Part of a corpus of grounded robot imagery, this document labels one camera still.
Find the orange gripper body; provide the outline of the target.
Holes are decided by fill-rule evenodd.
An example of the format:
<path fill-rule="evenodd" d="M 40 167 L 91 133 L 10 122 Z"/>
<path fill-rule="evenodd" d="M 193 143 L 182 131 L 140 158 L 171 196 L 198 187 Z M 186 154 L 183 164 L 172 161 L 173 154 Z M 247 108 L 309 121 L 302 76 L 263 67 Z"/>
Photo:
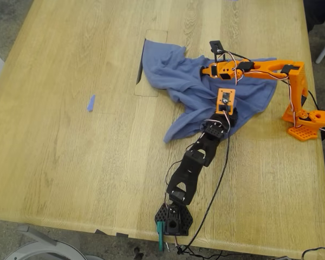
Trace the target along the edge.
<path fill-rule="evenodd" d="M 213 79 L 239 80 L 243 77 L 244 71 L 238 68 L 240 61 L 212 62 L 208 67 L 211 68 Z"/>

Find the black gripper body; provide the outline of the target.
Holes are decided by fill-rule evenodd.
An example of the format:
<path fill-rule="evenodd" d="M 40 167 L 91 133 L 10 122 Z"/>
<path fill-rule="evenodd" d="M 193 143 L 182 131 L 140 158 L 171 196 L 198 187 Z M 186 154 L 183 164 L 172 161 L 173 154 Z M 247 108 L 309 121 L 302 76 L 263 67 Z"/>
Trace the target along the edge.
<path fill-rule="evenodd" d="M 239 127 L 238 121 L 238 112 L 235 108 L 232 115 L 227 115 L 227 117 L 224 114 L 216 114 L 214 113 L 213 116 L 211 116 L 210 119 L 205 120 L 205 125 L 214 124 L 216 126 L 219 126 L 223 134 L 225 136 L 229 136 L 233 133 L 235 133 Z"/>

